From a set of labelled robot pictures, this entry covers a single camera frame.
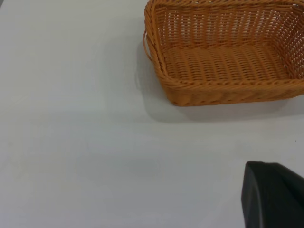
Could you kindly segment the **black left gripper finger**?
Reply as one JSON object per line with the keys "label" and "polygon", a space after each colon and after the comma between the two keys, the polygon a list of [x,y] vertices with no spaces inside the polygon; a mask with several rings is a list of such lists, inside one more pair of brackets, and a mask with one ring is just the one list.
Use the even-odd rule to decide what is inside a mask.
{"label": "black left gripper finger", "polygon": [[241,203],[247,228],[302,228],[304,179],[279,163],[248,161]]}

